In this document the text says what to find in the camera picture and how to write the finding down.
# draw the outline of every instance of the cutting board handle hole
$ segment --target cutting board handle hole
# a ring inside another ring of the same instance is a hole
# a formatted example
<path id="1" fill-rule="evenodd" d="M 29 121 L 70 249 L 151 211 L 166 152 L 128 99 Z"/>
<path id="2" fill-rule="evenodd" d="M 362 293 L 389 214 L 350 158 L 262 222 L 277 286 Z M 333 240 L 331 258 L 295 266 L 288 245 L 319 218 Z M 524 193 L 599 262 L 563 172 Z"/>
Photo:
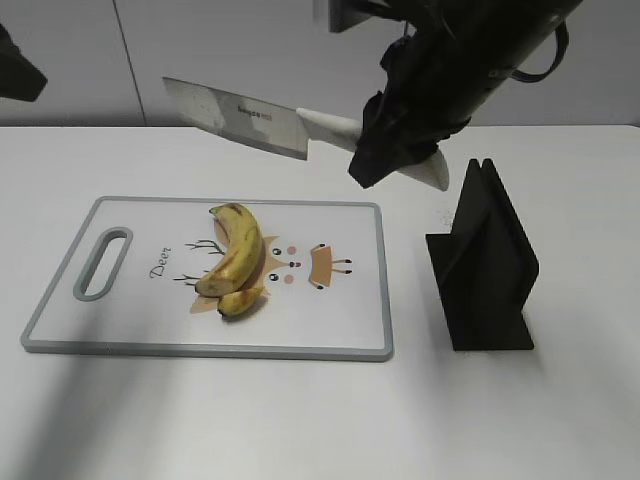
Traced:
<path id="1" fill-rule="evenodd" d="M 78 300 L 91 302 L 111 290 L 132 239 L 133 232 L 126 227 L 110 228 L 100 235 L 73 288 Z"/>

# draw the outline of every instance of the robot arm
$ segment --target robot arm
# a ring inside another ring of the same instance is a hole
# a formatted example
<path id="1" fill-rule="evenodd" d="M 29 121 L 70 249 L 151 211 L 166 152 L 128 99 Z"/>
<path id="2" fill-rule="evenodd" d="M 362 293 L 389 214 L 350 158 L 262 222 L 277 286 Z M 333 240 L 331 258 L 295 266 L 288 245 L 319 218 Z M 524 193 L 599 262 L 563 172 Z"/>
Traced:
<path id="1" fill-rule="evenodd" d="M 33 102 L 46 84 L 47 78 L 22 56 L 0 24 L 0 97 Z"/>
<path id="2" fill-rule="evenodd" d="M 568 44 L 564 21 L 581 1 L 351 0 L 352 12 L 406 20 L 416 28 L 382 58 L 387 85 L 365 106 L 351 176 L 366 188 L 422 162 L 437 151 L 439 141 L 464 128 L 507 78 L 545 78 L 562 60 Z M 346 1 L 338 3 L 344 10 Z M 558 54 L 550 70 L 518 71 L 553 32 Z"/>

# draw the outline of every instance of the deer cartoon print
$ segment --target deer cartoon print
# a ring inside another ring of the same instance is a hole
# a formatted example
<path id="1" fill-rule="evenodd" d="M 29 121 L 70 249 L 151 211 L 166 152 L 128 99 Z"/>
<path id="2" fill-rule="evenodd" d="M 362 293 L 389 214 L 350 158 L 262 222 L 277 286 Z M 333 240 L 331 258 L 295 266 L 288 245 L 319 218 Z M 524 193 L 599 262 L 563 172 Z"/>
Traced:
<path id="1" fill-rule="evenodd" d="M 223 256 L 229 247 L 229 238 L 217 222 L 214 230 L 217 241 L 197 240 L 185 246 L 190 250 L 205 249 L 211 255 Z M 352 265 L 353 262 L 349 258 L 335 260 L 331 246 L 324 243 L 307 250 L 292 245 L 291 242 L 287 243 L 280 236 L 264 236 L 258 266 L 242 289 L 264 287 L 262 294 L 270 297 L 287 294 L 287 290 L 295 294 L 295 290 L 300 288 L 302 283 L 306 285 L 305 289 L 321 291 L 332 286 L 336 274 L 341 277 L 350 275 L 353 272 Z M 173 280 L 193 287 L 200 276 L 207 272 L 208 270 L 203 270 L 200 275 L 183 274 Z M 217 298 L 198 296 L 190 311 L 195 314 L 215 310 L 217 304 Z"/>

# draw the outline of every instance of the white knife handle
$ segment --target white knife handle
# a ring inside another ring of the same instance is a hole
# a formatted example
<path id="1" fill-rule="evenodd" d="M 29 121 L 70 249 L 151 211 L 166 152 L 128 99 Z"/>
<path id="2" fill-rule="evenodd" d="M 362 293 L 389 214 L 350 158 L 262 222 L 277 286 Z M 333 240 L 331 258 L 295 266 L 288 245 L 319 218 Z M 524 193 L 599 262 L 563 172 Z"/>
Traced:
<path id="1" fill-rule="evenodd" d="M 356 142 L 362 134 L 362 124 L 357 120 L 306 108 L 296 108 L 296 113 L 302 120 L 311 140 L 321 140 L 355 152 Z"/>
<path id="2" fill-rule="evenodd" d="M 311 140 L 321 140 L 350 152 L 356 151 L 356 142 L 362 134 L 362 124 L 357 120 L 306 108 L 297 108 L 296 113 Z M 424 162 L 402 167 L 398 172 L 443 192 L 449 188 L 449 169 L 440 149 Z"/>

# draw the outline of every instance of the deer antler drawing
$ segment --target deer antler drawing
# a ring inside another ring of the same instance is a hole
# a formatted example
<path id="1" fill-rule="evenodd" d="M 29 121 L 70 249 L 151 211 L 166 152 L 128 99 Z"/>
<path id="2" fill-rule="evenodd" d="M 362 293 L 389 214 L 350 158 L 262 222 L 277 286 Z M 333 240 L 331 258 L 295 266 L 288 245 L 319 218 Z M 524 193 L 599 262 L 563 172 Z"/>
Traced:
<path id="1" fill-rule="evenodd" d="M 213 251 L 209 252 L 209 255 L 224 255 L 224 250 L 220 248 L 213 240 L 198 240 L 195 243 L 185 243 L 185 246 L 191 247 L 189 250 L 195 250 L 196 248 L 212 248 Z"/>
<path id="2" fill-rule="evenodd" d="M 209 270 L 203 270 L 204 273 L 209 273 Z M 191 275 L 187 275 L 185 273 L 182 274 L 182 277 L 174 278 L 176 282 L 184 282 L 185 285 L 189 287 L 195 287 L 196 282 L 200 280 L 200 277 L 192 277 Z"/>

